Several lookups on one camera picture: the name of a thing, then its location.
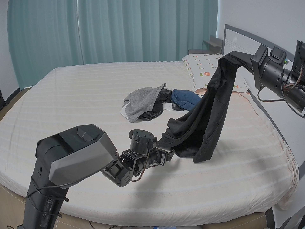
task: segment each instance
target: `white wall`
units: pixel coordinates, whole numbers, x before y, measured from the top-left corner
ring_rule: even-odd
[[[224,25],[229,24],[263,37],[294,54],[296,41],[305,41],[304,9],[305,0],[219,0],[217,36],[223,39]],[[303,135],[305,121],[301,125],[303,128],[296,129],[295,135]],[[299,152],[305,154],[304,142],[298,148]],[[291,209],[280,211],[274,207],[276,226],[279,227],[304,205],[305,177],[300,181]]]
[[[9,0],[0,0],[0,90],[6,100],[19,86],[15,76],[7,37],[7,6]]]

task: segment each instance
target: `floor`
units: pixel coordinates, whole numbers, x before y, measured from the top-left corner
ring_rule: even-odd
[[[28,91],[22,90],[18,95],[0,111],[0,121],[11,107]],[[7,226],[16,228],[22,224],[24,206],[23,197],[10,191],[0,184],[0,228]],[[99,224],[92,222],[95,229],[107,229],[111,225]],[[242,216],[231,221],[215,224],[201,225],[202,229],[265,229],[267,227],[265,213],[253,213],[248,216]],[[63,214],[62,218],[58,218],[55,223],[55,229],[92,229],[89,221],[77,217]]]

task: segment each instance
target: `curtain fold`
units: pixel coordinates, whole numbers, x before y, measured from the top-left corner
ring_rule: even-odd
[[[56,67],[181,60],[216,35],[218,0],[9,0],[20,88]]]

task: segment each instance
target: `mattress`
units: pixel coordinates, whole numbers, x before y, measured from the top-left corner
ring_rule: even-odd
[[[26,195],[37,141],[68,128],[95,124],[118,152],[138,128],[161,138],[169,118],[130,123],[120,113],[135,89],[166,83],[192,90],[183,62],[105,63],[52,70],[0,122],[0,183]],[[249,94],[232,93],[215,152],[206,162],[176,155],[142,179],[117,187],[97,173],[71,187],[61,212],[124,226],[192,226],[228,221],[275,204],[288,208],[299,173],[294,156]]]

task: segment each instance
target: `white headboard panel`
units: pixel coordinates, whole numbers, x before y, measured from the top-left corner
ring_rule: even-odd
[[[222,48],[223,55],[226,55],[232,51],[255,54],[260,44],[267,46],[269,53],[274,46],[281,48],[272,42],[269,42],[252,33],[243,31],[230,25],[225,25],[224,43]],[[287,52],[287,58],[290,60],[287,68],[291,69],[294,54]],[[301,130],[304,130],[305,128],[305,120],[293,113],[285,102],[264,103],[259,101],[257,99],[258,90],[255,88],[253,75],[243,67],[240,67],[238,72],[246,79],[255,102],[267,115],[269,115],[269,118],[272,119],[276,128],[280,131],[281,135],[288,143],[298,162],[301,178],[305,174],[305,147],[303,142],[304,137],[300,135],[300,133],[302,132]],[[275,93],[267,88],[261,91],[260,98],[279,99]]]

